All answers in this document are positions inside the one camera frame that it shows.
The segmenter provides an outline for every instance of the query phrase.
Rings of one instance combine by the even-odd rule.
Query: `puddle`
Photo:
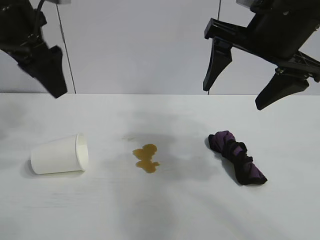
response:
[[[154,173],[157,170],[156,167],[160,165],[157,161],[152,162],[152,157],[156,152],[157,147],[153,144],[146,144],[142,148],[133,150],[133,155],[140,160],[135,165],[138,168],[143,169],[148,174]]]

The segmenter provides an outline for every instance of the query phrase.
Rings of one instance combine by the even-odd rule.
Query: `white table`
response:
[[[1,240],[318,240],[319,96],[0,95]],[[205,145],[230,130],[268,178],[239,186]],[[34,175],[37,144],[84,132],[89,168]],[[158,148],[152,174],[132,151]]]

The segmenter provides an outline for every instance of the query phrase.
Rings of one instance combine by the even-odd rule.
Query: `cable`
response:
[[[70,63],[69,53],[68,53],[68,49],[67,49],[67,43],[66,43],[66,39],[65,39],[64,29],[62,28],[62,22],[61,22],[61,17],[60,17],[60,11],[59,11],[59,8],[58,8],[58,4],[56,4],[55,7],[56,7],[56,12],[58,13],[60,30],[61,30],[61,34],[62,34],[62,41],[63,41],[63,44],[64,44],[64,49],[65,49],[65,53],[66,53],[66,59],[68,61],[68,65],[69,65],[69,70],[70,70],[71,80],[72,80],[72,84],[73,84],[73,89],[74,89],[74,93],[76,94],[77,90],[76,90],[74,75],[73,75],[72,69],[71,69],[71,63]]]
[[[34,29],[33,29],[33,36],[34,38],[37,38],[38,29],[39,29],[39,18],[41,13],[41,8],[44,5],[45,0],[40,0],[38,7],[36,9],[36,16],[35,16],[35,22],[34,22]]]

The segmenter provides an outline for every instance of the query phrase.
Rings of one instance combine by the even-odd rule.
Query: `black and purple rag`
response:
[[[208,137],[210,148],[233,163],[235,177],[242,185],[262,185],[267,178],[254,165],[253,158],[247,156],[247,147],[243,142],[236,142],[229,131],[218,131]]]

